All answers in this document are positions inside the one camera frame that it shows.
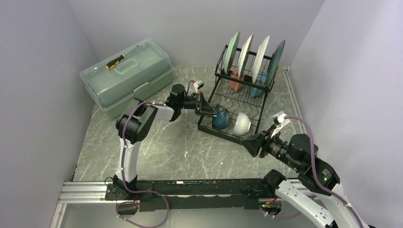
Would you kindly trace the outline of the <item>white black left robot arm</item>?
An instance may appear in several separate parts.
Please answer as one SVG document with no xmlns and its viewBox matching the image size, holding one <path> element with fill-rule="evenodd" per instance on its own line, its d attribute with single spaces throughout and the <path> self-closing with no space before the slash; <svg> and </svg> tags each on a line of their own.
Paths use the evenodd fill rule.
<svg viewBox="0 0 403 228">
<path fill-rule="evenodd" d="M 200 91 L 203 86 L 204 82 L 201 80 L 190 81 L 188 86 L 174 84 L 163 104 L 147 102 L 137 97 L 131 100 L 115 124 L 120 140 L 120 163 L 113 176 L 113 184 L 122 198 L 129 200 L 136 195 L 140 145 L 155 120 L 173 122 L 183 109 L 194 110 L 196 115 L 217 114 Z"/>
</svg>

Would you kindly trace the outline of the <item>pink ceramic mug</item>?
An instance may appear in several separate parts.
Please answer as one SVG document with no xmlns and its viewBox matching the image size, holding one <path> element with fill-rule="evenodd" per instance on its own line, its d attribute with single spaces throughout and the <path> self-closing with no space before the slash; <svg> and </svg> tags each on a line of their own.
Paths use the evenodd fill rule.
<svg viewBox="0 0 403 228">
<path fill-rule="evenodd" d="M 244 81 L 245 80 L 245 75 L 242 74 L 241 78 L 239 78 L 239 76 L 238 76 L 238 68 L 236 67 L 233 70 L 233 72 L 231 73 L 230 78 L 235 78 L 235 79 L 238 79 L 240 81 Z M 243 87 L 243 84 L 239 83 L 239 82 L 236 82 L 236 81 L 230 80 L 229 81 L 229 86 L 234 90 L 234 92 L 238 92 Z"/>
</svg>

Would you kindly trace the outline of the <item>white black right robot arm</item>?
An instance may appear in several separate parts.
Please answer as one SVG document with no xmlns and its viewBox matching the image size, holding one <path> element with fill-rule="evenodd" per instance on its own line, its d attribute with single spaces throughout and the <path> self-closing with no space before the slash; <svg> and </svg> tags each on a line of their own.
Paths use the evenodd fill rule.
<svg viewBox="0 0 403 228">
<path fill-rule="evenodd" d="M 296 134 L 284 142 L 272 132 L 262 131 L 241 140 L 252 157 L 271 155 L 298 174 L 298 180 L 324 204 L 302 195 L 283 174 L 271 170 L 261 180 L 267 197 L 279 196 L 320 228 L 368 228 L 345 195 L 335 169 L 316 156 L 318 147 L 306 134 Z"/>
</svg>

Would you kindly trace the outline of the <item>white ceramic bowl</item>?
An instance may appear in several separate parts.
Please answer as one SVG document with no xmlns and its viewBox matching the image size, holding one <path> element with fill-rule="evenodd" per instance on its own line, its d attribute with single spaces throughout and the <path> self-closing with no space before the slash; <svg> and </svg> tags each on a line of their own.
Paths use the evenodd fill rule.
<svg viewBox="0 0 403 228">
<path fill-rule="evenodd" d="M 234 130 L 233 130 L 233 135 L 235 136 L 242 136 L 246 133 L 249 132 L 250 130 L 250 126 L 251 126 L 251 121 L 249 119 L 249 117 L 243 113 L 240 112 L 238 114 L 235 126 L 234 126 Z"/>
</svg>

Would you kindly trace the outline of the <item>black wire dish rack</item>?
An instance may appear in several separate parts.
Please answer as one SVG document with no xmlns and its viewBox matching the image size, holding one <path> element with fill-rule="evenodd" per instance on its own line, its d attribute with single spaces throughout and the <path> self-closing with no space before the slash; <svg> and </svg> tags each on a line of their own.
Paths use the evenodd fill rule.
<svg viewBox="0 0 403 228">
<path fill-rule="evenodd" d="M 228 109 L 229 125 L 224 129 L 213 129 L 212 118 L 202 116 L 198 121 L 197 128 L 204 133 L 239 144 L 240 140 L 259 132 L 265 102 L 272 89 L 270 90 L 267 87 L 267 82 L 263 83 L 258 79 L 256 83 L 252 83 L 252 68 L 257 54 L 253 51 L 249 51 L 245 59 L 244 68 L 242 69 L 242 74 L 245 75 L 244 81 L 230 78 L 231 73 L 237 67 L 237 61 L 241 52 L 241 48 L 239 47 L 236 50 L 234 63 L 228 74 L 225 75 L 222 69 L 227 48 L 228 45 L 225 45 L 215 67 L 215 84 L 210 92 L 208 102 L 213 107 L 222 105 Z M 243 87 L 238 92 L 234 92 L 229 86 L 230 80 L 242 83 Z M 249 117 L 251 126 L 248 133 L 243 136 L 235 136 L 233 135 L 233 130 L 240 112 L 245 113 Z"/>
</svg>

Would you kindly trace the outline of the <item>red teal flower plate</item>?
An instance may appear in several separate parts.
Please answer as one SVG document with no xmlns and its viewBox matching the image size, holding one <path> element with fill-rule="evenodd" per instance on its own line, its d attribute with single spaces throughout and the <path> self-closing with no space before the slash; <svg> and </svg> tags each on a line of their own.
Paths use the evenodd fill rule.
<svg viewBox="0 0 403 228">
<path fill-rule="evenodd" d="M 256 81 L 257 81 L 257 77 L 258 77 L 259 70 L 260 70 L 260 67 L 261 67 L 261 63 L 263 61 L 263 58 L 264 58 L 264 55 L 265 55 L 265 52 L 266 52 L 266 49 L 267 49 L 267 46 L 268 46 L 269 39 L 270 39 L 270 36 L 267 36 L 262 41 L 262 43 L 260 44 L 260 46 L 258 48 L 256 58 L 255 58 L 255 61 L 254 61 L 254 65 L 253 65 L 253 68 L 252 68 L 252 83 L 253 84 L 256 83 Z"/>
</svg>

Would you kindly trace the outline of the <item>light blue flower plate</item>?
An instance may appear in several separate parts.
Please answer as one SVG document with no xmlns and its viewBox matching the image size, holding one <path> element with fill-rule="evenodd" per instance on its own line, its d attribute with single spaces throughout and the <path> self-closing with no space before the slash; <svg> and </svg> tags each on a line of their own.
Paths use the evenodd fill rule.
<svg viewBox="0 0 403 228">
<path fill-rule="evenodd" d="M 235 35 L 231 38 L 228 48 L 224 57 L 224 63 L 223 63 L 223 73 L 225 75 L 228 74 L 230 67 L 232 66 L 236 50 L 238 47 L 239 43 L 239 38 L 240 38 L 240 30 L 235 33 Z"/>
</svg>

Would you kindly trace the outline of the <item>brown glazed bowl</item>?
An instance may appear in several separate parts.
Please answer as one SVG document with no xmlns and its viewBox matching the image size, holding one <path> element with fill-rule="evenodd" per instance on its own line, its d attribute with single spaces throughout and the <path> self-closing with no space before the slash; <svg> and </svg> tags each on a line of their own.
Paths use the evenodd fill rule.
<svg viewBox="0 0 403 228">
<path fill-rule="evenodd" d="M 229 125 L 229 111 L 224 106 L 218 104 L 215 107 L 217 114 L 213 117 L 212 127 L 213 129 L 224 129 Z"/>
</svg>

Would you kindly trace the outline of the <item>red teal rimmed plate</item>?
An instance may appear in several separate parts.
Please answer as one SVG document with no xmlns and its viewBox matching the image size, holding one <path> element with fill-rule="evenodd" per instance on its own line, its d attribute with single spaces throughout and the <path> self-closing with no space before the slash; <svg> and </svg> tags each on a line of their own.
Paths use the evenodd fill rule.
<svg viewBox="0 0 403 228">
<path fill-rule="evenodd" d="M 251 44 L 253 42 L 253 37 L 254 37 L 253 34 L 250 35 L 241 49 L 240 56 L 239 56 L 239 59 L 237 62 L 238 79 L 241 79 L 241 77 L 242 77 L 242 69 L 244 67 L 244 62 L 245 62 L 246 56 L 247 56 L 247 54 L 250 50 Z"/>
</svg>

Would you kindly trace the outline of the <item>dark blue speckled plate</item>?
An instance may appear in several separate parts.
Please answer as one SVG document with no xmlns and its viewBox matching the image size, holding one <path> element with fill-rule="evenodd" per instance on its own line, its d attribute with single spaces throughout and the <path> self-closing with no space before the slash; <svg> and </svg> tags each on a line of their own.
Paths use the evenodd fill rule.
<svg viewBox="0 0 403 228">
<path fill-rule="evenodd" d="M 282 57 L 282 53 L 285 47 L 286 40 L 283 40 L 279 43 L 277 46 L 275 52 L 273 53 L 271 57 L 271 61 L 269 63 L 268 69 L 267 69 L 267 87 L 271 90 L 274 84 L 274 78 L 276 76 L 280 60 Z"/>
</svg>

